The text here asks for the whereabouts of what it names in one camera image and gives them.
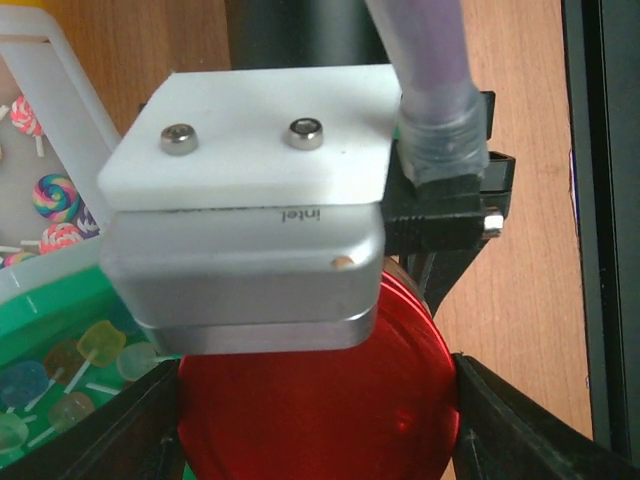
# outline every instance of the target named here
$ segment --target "screw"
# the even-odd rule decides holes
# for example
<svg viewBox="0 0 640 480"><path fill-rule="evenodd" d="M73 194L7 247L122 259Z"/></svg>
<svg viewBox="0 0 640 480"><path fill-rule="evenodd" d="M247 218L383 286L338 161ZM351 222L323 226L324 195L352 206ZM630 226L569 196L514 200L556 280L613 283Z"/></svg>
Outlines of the screw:
<svg viewBox="0 0 640 480"><path fill-rule="evenodd" d="M198 148L198 136L191 125L177 123L162 130L160 147L169 155L186 155Z"/></svg>
<svg viewBox="0 0 640 480"><path fill-rule="evenodd" d="M289 145L298 150L315 150L322 145L322 124L315 118L299 118L289 125Z"/></svg>
<svg viewBox="0 0 640 480"><path fill-rule="evenodd" d="M488 209L487 216L484 217L484 234L482 238L489 240L498 238L502 234L504 227L504 217L497 208Z"/></svg>

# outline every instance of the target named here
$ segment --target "wooden table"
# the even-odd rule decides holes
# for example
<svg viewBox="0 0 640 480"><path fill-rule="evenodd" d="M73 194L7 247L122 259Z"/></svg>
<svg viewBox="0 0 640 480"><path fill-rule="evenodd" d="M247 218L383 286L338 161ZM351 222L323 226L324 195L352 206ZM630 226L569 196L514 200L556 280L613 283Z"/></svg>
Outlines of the wooden table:
<svg viewBox="0 0 640 480"><path fill-rule="evenodd" d="M121 132L171 71L229 67L223 0L50 4ZM504 235L436 322L452 350L590 435L560 2L465 0L464 10L474 79L498 94L490 146L518 167Z"/></svg>

